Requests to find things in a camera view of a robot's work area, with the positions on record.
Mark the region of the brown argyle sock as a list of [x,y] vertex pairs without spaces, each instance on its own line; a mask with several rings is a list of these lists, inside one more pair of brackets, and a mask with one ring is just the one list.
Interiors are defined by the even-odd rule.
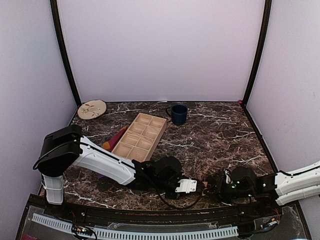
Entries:
[[202,181],[200,184],[200,195],[202,197],[207,195],[207,189],[208,189],[208,182],[207,181]]

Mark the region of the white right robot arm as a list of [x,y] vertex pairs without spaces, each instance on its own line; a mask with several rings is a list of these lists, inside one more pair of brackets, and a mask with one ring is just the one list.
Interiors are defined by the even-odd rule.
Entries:
[[320,163],[263,176],[257,176],[252,168],[245,166],[225,169],[207,181],[203,194],[225,204],[237,199],[254,199],[283,206],[320,194]]

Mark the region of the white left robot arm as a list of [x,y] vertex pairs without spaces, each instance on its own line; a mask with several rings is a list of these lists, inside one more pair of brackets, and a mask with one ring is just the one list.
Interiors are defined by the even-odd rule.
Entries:
[[173,156],[145,162],[117,156],[94,144],[82,134],[79,125],[73,124],[44,138],[40,156],[33,165],[42,175],[49,204],[63,204],[63,174],[71,165],[96,172],[132,190],[155,189],[157,193],[163,190],[169,199],[200,193],[204,188],[200,180],[184,175],[181,162]]

